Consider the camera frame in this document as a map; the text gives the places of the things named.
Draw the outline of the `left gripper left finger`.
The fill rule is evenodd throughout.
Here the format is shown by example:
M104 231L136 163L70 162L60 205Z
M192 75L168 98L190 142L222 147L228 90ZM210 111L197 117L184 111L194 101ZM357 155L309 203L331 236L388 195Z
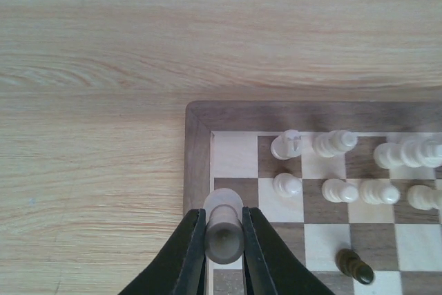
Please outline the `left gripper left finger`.
M205 231L205 210L189 210L153 261L119 294L205 294Z

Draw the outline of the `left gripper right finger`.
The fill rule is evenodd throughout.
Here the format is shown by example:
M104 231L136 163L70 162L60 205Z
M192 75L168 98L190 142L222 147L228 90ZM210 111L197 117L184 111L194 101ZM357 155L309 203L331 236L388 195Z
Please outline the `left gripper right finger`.
M257 207L242 209L245 294L332 294L291 252Z

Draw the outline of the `white rook piece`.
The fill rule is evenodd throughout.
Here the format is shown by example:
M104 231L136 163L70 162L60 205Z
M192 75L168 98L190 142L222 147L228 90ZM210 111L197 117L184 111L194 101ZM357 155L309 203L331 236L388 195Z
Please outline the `white rook piece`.
M232 189L212 191L205 199L206 255L220 265L231 264L244 251L241 197Z

